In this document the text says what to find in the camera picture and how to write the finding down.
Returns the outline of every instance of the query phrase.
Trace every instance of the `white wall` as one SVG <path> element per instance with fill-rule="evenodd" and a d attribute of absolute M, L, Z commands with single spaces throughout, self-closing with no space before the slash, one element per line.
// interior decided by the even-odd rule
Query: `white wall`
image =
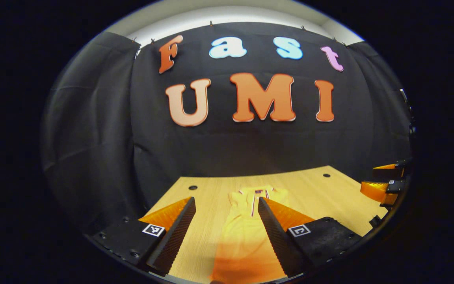
<path fill-rule="evenodd" d="M 159 0 L 125 16 L 108 27 L 106 31 L 128 36 L 143 27 L 178 14 L 208 7 L 228 6 L 257 7 L 279 11 L 317 25 L 322 25 L 329 19 L 320 11 L 294 0 Z"/>
<path fill-rule="evenodd" d="M 229 6 L 229 7 L 208 7 L 197 9 L 195 11 L 188 11 L 182 14 L 171 16 L 170 18 L 157 21 L 139 31 L 133 32 L 128 35 L 128 38 L 135 38 L 136 42 L 145 46 L 151 42 L 151 39 L 161 39 L 171 34 L 193 29 L 197 27 L 209 25 L 209 21 L 213 24 L 232 23 L 232 22 L 261 22 L 261 23 L 274 23 L 285 26 L 304 28 L 308 31 L 327 36 L 334 37 L 329 34 L 323 27 L 312 23 L 296 16 L 281 13 L 279 11 L 272 11 L 270 9 L 263 9 L 258 7 L 242 7 L 242 6 Z"/>
<path fill-rule="evenodd" d="M 349 30 L 347 27 L 339 24 L 337 21 L 330 19 L 321 26 L 326 32 L 333 35 L 340 43 L 351 45 L 364 41 L 360 36 Z"/>

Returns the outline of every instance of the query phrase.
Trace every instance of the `decorative letter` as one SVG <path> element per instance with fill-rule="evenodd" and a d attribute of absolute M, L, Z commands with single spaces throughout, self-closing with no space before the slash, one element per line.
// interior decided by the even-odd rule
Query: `decorative letter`
<path fill-rule="evenodd" d="M 330 65 L 332 65 L 332 67 L 334 67 L 335 70 L 338 70 L 339 72 L 342 72 L 344 70 L 342 65 L 337 62 L 336 58 L 339 58 L 337 53 L 333 52 L 330 47 L 322 47 L 321 50 L 325 52 L 328 61 L 330 62 Z"/>
<path fill-rule="evenodd" d="M 208 116 L 208 92 L 207 88 L 211 85 L 210 79 L 199 79 L 190 83 L 190 87 L 195 90 L 197 110 L 193 114 L 186 114 L 183 110 L 183 91 L 185 85 L 174 85 L 166 89 L 169 97 L 169 112 L 173 121 L 181 126 L 197 126 L 206 120 Z"/>
<path fill-rule="evenodd" d="M 169 43 L 163 45 L 160 49 L 160 69 L 159 74 L 166 72 L 167 70 L 171 69 L 171 67 L 175 64 L 175 62 L 171 59 L 171 57 L 175 57 L 178 53 L 178 45 L 177 43 L 181 43 L 183 37 L 181 35 L 173 38 Z"/>
<path fill-rule="evenodd" d="M 250 111 L 250 102 L 261 120 L 274 102 L 271 119 L 274 121 L 293 121 L 292 94 L 290 87 L 294 78 L 286 74 L 274 74 L 267 89 L 264 90 L 255 76 L 251 73 L 237 73 L 231 76 L 231 82 L 238 90 L 238 111 L 232 115 L 236 122 L 250 122 L 255 115 Z"/>
<path fill-rule="evenodd" d="M 330 122 L 334 120 L 332 113 L 332 90 L 334 85 L 331 82 L 324 80 L 315 81 L 315 86 L 318 88 L 320 95 L 320 108 L 316 114 L 316 120 L 321 122 Z"/>
<path fill-rule="evenodd" d="M 241 57 L 246 54 L 246 50 L 243 48 L 243 42 L 240 38 L 228 36 L 214 40 L 211 43 L 214 46 L 209 50 L 209 56 L 218 59 L 231 57 Z"/>
<path fill-rule="evenodd" d="M 279 56 L 296 60 L 302 58 L 302 50 L 299 48 L 301 44 L 297 40 L 279 36 L 274 38 L 272 42 L 279 47 L 276 49 Z"/>

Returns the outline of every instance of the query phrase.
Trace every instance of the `orange cloth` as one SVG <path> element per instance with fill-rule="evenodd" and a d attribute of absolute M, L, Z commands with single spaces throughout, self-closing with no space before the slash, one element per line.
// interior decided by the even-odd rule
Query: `orange cloth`
<path fill-rule="evenodd" d="M 257 212 L 260 196 L 288 206 L 288 192 L 271 186 L 229 193 L 231 210 L 222 228 L 211 280 L 250 284 L 286 277 Z"/>

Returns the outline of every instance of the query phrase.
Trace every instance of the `pink letter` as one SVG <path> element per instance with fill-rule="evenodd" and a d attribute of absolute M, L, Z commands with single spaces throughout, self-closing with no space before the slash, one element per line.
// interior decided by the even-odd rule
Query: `pink letter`
<path fill-rule="evenodd" d="M 337 62 L 336 58 L 339 58 L 337 53 L 333 52 L 330 47 L 322 47 L 321 50 L 325 52 L 328 61 L 330 62 L 330 65 L 332 65 L 332 67 L 334 67 L 335 70 L 338 70 L 339 72 L 342 72 L 344 70 L 342 65 Z"/>

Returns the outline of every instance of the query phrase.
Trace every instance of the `orange letter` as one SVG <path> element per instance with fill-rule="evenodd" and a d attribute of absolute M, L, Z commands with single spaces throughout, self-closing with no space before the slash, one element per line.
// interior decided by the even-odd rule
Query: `orange letter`
<path fill-rule="evenodd" d="M 208 116 L 208 92 L 207 88 L 211 85 L 210 79 L 199 79 L 190 83 L 190 87 L 195 90 L 197 110 L 193 114 L 186 114 L 183 110 L 183 91 L 185 85 L 174 85 L 166 89 L 169 97 L 169 112 L 173 121 L 181 126 L 197 126 L 206 120 Z"/>
<path fill-rule="evenodd" d="M 320 109 L 316 114 L 316 120 L 322 122 L 330 122 L 334 120 L 332 113 L 332 90 L 334 85 L 331 82 L 324 80 L 315 81 L 315 86 L 320 94 Z"/>
<path fill-rule="evenodd" d="M 255 115 L 250 111 L 250 102 L 261 120 L 274 102 L 271 119 L 274 121 L 293 121 L 292 94 L 290 87 L 294 78 L 286 74 L 274 74 L 267 89 L 264 90 L 255 76 L 251 73 L 237 73 L 231 76 L 231 82 L 238 89 L 238 111 L 232 115 L 236 122 L 250 122 Z"/>
<path fill-rule="evenodd" d="M 160 69 L 159 74 L 162 74 L 169 70 L 175 62 L 171 60 L 171 57 L 175 57 L 178 53 L 178 45 L 177 43 L 181 43 L 183 37 L 181 35 L 173 38 L 169 43 L 163 45 L 160 49 Z"/>

